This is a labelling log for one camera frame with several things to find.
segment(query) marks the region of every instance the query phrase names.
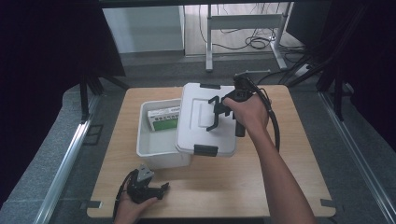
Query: human hand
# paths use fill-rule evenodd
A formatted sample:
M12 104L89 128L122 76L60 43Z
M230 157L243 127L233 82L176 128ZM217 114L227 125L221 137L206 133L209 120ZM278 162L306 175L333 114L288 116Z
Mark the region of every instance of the human hand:
M254 94L248 100L241 103L227 97L223 100L223 103L231 108L235 114L235 118L249 133L261 128L266 129L268 112L259 95Z
M114 219L115 224L133 224L137 221L140 215L148 207L158 201L156 197L145 200L144 202L137 204L131 200L131 197L127 193L128 182L123 186L123 192L120 197L119 208L117 209L116 218Z

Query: right hand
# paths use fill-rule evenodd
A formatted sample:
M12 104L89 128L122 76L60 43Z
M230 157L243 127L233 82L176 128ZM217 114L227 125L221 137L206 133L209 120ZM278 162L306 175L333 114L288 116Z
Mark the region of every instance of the right hand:
M238 103L230 98L223 100L224 105L231 108L235 118L247 129L248 132L264 128L268 124L268 112L259 95L254 94L245 102Z

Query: white plastic container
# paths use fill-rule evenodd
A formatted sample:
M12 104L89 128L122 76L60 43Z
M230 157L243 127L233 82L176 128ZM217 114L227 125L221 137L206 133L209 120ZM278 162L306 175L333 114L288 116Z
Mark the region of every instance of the white plastic container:
M177 129L154 132L149 125L149 110L179 105L180 99L173 99L149 101L140 106L136 153L151 170L190 165L191 155L176 149Z
M217 128L207 131L213 125L215 103L208 101L215 96L219 99L234 90L234 86L211 86L188 83L183 88L180 114L177 124L177 149L194 155L210 157L231 157L236 150L233 112L229 116L219 115Z

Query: gray carpet floor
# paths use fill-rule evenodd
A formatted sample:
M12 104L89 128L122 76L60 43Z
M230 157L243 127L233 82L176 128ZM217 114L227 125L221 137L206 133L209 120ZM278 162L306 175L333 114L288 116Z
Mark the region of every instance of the gray carpet floor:
M188 82L232 85L232 76L246 70L277 71L272 55L220 56L214 61L213 73L205 72L202 57L179 56L140 57L123 55L126 77L119 77L132 88L173 87ZM262 75L252 77L258 80ZM266 79L262 84L277 84L280 76ZM351 158L340 133L315 89L318 77L311 77L290 89L308 140L318 160L327 187L335 203L336 215L319 218L319 223L386 223L371 191ZM84 141L73 170L52 214L50 223L111 223L111 219L89 218L84 204L91 198L104 159L123 91L101 79L105 94L100 97L92 132L102 130L100 137L88 136ZM64 105L49 135L37 152L19 184L0 211L0 223L32 223L46 196L51 180L80 120L79 87L64 94ZM393 202L396 199L396 155L374 128L365 121L348 97L343 100L345 124L361 147L362 154L383 184ZM250 219L142 219L139 223L271 223L269 218Z

